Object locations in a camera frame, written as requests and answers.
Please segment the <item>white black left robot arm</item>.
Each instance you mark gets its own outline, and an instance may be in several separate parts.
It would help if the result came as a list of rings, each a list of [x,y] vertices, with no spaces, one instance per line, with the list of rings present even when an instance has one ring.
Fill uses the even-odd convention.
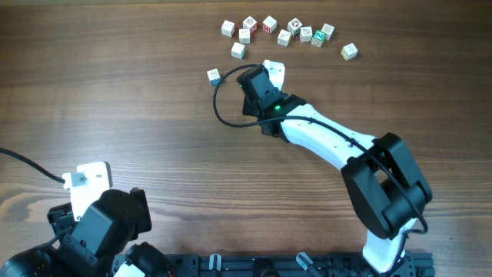
[[[2,276],[173,276],[175,267],[155,247],[133,245],[114,264],[128,242],[151,230],[145,192],[110,189],[86,209],[80,221],[44,244],[12,256]]]

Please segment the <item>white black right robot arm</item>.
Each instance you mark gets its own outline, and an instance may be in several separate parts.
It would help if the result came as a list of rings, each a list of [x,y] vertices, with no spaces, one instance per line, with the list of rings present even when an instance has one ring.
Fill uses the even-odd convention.
[[[284,67],[252,65],[238,76],[243,113],[265,135],[302,146],[341,172],[357,217],[367,228],[362,255],[380,274],[403,262],[406,238],[423,219],[430,186],[404,141],[393,133],[376,138],[324,117],[303,98],[281,91]]]

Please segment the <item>wooden block blue side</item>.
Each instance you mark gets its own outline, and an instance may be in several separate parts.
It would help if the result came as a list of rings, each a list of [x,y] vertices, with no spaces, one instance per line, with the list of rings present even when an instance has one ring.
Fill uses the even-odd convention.
[[[217,68],[208,70],[207,75],[211,86],[216,86],[221,83],[221,74]]]

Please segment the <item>wooden block tan pattern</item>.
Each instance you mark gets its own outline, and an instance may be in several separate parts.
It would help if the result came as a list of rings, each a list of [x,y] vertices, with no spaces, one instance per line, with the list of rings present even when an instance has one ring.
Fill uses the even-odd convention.
[[[288,44],[291,40],[291,37],[292,37],[292,34],[287,31],[287,30],[280,30],[279,34],[278,34],[278,40],[277,40],[277,43],[279,45],[282,45],[284,47],[288,47]]]

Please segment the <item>plain wooden block upper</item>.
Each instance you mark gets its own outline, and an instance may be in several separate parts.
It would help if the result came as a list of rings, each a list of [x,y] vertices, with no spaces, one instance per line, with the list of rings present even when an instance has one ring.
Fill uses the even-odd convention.
[[[242,28],[238,31],[239,42],[243,45],[251,43],[251,31],[248,28]]]

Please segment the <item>wooden block red letter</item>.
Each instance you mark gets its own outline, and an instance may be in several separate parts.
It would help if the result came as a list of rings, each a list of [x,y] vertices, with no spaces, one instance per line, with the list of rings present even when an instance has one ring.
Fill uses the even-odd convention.
[[[277,20],[270,15],[262,22],[262,29],[268,34],[271,34],[276,29],[276,27]]]

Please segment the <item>wooden block red side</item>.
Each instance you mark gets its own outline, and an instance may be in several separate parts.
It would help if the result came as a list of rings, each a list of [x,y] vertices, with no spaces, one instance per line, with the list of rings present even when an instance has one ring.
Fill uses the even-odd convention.
[[[253,33],[258,27],[258,22],[252,17],[248,16],[244,21],[243,21],[243,28],[248,29],[250,33]]]

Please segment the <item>wooden block far left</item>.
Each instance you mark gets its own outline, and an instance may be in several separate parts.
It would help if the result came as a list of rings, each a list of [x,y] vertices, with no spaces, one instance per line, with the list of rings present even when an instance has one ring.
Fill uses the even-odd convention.
[[[235,23],[224,20],[222,26],[221,26],[221,34],[227,37],[232,37],[235,31]]]

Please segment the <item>wooden block black symbol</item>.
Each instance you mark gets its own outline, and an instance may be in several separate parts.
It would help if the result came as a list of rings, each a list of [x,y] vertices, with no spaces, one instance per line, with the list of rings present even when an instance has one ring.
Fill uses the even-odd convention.
[[[301,21],[298,18],[293,18],[288,23],[288,31],[293,36],[296,36],[300,32],[302,26],[303,25],[302,25]]]

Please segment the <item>wooden block grey figure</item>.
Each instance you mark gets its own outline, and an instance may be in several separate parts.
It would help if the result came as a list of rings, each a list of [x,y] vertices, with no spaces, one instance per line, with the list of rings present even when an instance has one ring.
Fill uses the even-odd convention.
[[[301,27],[299,37],[300,37],[300,42],[310,42],[313,37],[312,27],[311,26]]]

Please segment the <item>wooden block green Z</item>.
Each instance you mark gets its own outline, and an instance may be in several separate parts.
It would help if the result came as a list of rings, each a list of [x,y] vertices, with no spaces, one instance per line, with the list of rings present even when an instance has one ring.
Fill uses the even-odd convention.
[[[327,36],[327,34],[324,33],[323,31],[316,30],[314,32],[314,34],[312,35],[311,44],[320,48],[323,45],[323,43],[326,39],[326,36]]]

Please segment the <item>wooden block grid pattern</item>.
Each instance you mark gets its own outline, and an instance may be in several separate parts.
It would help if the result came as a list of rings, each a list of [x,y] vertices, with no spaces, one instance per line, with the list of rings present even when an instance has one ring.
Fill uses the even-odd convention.
[[[325,40],[329,41],[334,33],[334,26],[329,25],[328,23],[324,23],[321,31],[325,34]]]

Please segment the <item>wooden block yellow side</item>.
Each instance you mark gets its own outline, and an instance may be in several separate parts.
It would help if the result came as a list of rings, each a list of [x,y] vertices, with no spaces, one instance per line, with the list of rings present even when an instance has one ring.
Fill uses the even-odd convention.
[[[354,43],[345,45],[341,49],[341,55],[344,58],[344,60],[350,60],[354,58],[357,54],[358,54],[358,50]]]

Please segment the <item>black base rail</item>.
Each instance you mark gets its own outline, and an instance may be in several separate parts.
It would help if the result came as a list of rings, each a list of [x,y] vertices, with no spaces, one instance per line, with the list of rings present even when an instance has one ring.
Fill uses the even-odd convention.
[[[377,273],[355,252],[310,255],[306,269],[294,255],[199,256],[168,255],[172,276],[376,276]]]

